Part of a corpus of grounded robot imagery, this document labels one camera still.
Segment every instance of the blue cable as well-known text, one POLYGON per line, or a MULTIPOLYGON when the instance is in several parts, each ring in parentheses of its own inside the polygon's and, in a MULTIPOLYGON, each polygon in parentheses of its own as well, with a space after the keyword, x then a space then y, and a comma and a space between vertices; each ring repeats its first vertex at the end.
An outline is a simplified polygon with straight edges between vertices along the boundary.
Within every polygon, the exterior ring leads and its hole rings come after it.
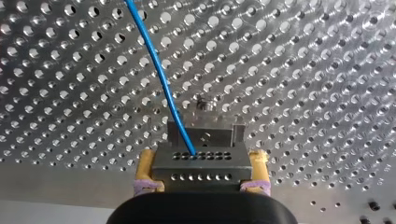
POLYGON ((160 78, 161 84, 163 85, 163 92, 165 94, 166 100, 168 101, 169 109, 171 110, 171 114, 175 120, 176 126, 178 127, 178 130, 180 131, 180 134, 183 137, 184 143, 186 144, 187 148, 189 149, 190 154, 192 156, 194 156, 195 155, 195 147, 192 144, 192 142, 189 138, 189 135, 186 132, 186 129, 184 128, 183 122, 181 121, 180 117, 178 116, 177 108, 175 106, 175 102, 173 101, 172 92, 168 86, 166 74, 163 71, 160 58, 158 57, 157 52, 155 51, 154 45, 152 44, 151 39, 149 38, 149 32, 145 26, 145 23, 143 23, 142 19, 140 19, 137 8, 134 5, 134 0, 125 0, 125 3, 129 8, 129 10, 132 14, 132 17, 134 18, 134 22, 136 23, 137 29, 139 30, 140 34, 142 35, 143 39, 145 40, 146 47, 148 48, 148 53, 151 56, 151 59, 155 66, 155 69, 157 69, 158 77, 160 78))

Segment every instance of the perforated metal block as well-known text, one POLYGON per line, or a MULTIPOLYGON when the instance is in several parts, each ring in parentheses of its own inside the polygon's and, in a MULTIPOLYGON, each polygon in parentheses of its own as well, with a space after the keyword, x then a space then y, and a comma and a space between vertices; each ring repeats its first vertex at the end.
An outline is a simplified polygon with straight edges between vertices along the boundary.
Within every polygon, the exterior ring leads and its hole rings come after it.
POLYGON ((190 156, 186 147, 160 144, 152 163, 152 178, 167 191, 239 191, 252 177, 252 167, 243 143, 234 147, 197 147, 190 156))
MULTIPOLYGON (((202 94, 244 117, 247 147, 271 156, 274 197, 301 222, 396 221, 394 1, 137 5, 180 112, 202 94)), ((169 113, 123 2, 2 0, 0 21, 2 196, 81 189, 73 175, 43 189, 49 173, 126 171, 106 185, 128 186, 139 151, 166 140, 169 113)))

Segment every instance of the perforated aluminum plate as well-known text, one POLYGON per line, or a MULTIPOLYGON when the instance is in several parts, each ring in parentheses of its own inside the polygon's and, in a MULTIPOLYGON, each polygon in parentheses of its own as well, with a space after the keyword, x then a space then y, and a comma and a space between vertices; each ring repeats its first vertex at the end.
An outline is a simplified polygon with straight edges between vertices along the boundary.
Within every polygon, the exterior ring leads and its hole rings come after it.
MULTIPOLYGON (((180 112, 202 94, 244 117, 274 197, 301 222, 396 221, 395 2, 137 5, 180 112)), ((127 199, 169 113, 124 3, 2 0, 0 22, 2 197, 81 203, 106 184, 97 197, 127 199)))

